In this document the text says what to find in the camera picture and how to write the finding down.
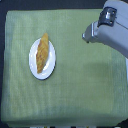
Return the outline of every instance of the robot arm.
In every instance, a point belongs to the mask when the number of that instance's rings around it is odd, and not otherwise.
[[[89,25],[82,38],[86,42],[108,45],[128,58],[128,4],[123,1],[107,1],[99,21]]]

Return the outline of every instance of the white plate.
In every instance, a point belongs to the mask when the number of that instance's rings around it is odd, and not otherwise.
[[[55,50],[52,45],[52,43],[49,41],[49,54],[48,59],[46,62],[46,65],[44,66],[41,73],[37,73],[37,65],[36,65],[36,54],[37,54],[37,48],[40,43],[40,39],[36,40],[34,44],[32,45],[29,53],[29,67],[32,72],[32,74],[38,78],[38,79],[46,79],[49,77],[55,67],[55,61],[56,61],[56,55]]]

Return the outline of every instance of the fabric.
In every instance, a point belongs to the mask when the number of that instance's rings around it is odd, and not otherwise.
[[[101,10],[9,11],[1,118],[9,126],[112,126],[128,117],[126,60],[82,40]],[[29,68],[29,52],[45,32],[56,52],[46,80]]]

